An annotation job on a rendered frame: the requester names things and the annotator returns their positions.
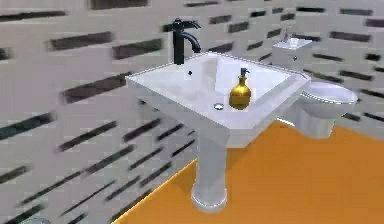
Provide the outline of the gold soap dispenser bottle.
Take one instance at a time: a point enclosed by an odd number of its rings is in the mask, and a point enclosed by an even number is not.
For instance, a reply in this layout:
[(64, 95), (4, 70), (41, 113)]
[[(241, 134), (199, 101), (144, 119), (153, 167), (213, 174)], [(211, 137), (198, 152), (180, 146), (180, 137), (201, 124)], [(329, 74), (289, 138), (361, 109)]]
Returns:
[(246, 85), (247, 68), (242, 68), (238, 76), (238, 84), (230, 91), (229, 105), (237, 110), (243, 110), (250, 104), (252, 96), (250, 88)]

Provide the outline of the black sink faucet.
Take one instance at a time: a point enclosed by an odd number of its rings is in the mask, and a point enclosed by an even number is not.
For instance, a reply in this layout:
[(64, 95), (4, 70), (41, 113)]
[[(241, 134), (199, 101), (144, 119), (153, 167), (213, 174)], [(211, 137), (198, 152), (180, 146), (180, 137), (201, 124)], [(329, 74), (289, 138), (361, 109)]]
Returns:
[(201, 52), (201, 46), (198, 39), (192, 34), (186, 32), (186, 28), (199, 29), (200, 25), (196, 20), (182, 20), (180, 18), (176, 18), (171, 24), (167, 24), (164, 27), (165, 31), (172, 32), (173, 62), (176, 65), (182, 65), (184, 63), (184, 40), (188, 40), (190, 42), (194, 53)]

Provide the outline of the white toilet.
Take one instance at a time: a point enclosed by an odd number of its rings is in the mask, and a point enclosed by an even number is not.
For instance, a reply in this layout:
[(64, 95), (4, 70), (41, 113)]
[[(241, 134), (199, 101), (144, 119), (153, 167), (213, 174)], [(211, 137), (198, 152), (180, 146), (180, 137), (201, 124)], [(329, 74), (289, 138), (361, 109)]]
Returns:
[[(304, 65), (310, 61), (312, 46), (312, 40), (286, 38), (272, 46), (271, 62), (277, 67), (303, 72)], [(307, 137), (326, 139), (335, 121), (352, 112), (357, 100), (357, 95), (345, 87), (311, 80), (279, 120)]]

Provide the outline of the white pedestal sink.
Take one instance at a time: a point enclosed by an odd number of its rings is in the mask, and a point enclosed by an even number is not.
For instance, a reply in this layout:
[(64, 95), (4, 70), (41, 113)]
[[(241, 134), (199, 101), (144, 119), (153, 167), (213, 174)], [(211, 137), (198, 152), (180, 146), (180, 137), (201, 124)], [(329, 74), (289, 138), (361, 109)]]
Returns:
[[(252, 96), (243, 110), (229, 105), (231, 89), (247, 68)], [(126, 78), (140, 100), (196, 132), (196, 178), (191, 200), (207, 213), (227, 202), (226, 156), (244, 148), (282, 115), (310, 82), (302, 72), (215, 52), (196, 54), (182, 65), (168, 63)]]

